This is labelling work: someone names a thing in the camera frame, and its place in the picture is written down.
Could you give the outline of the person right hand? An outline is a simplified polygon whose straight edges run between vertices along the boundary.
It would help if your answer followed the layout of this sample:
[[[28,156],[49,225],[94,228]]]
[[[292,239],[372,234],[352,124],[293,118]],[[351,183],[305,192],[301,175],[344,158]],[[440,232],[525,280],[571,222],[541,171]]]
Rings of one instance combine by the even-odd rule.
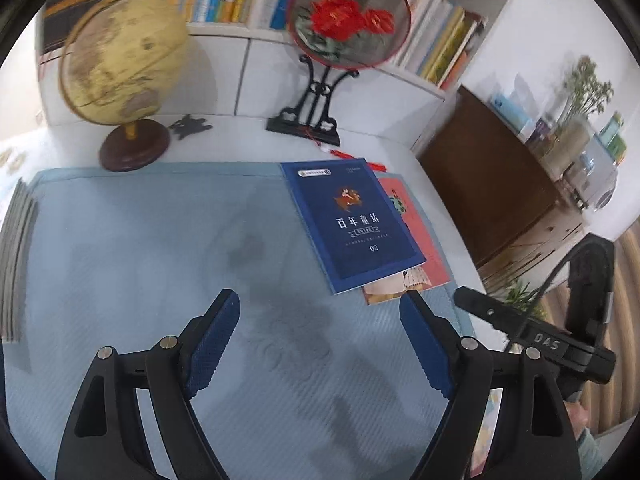
[[[579,402],[565,402],[568,418],[572,425],[575,439],[578,442],[593,441],[589,430],[589,413]]]

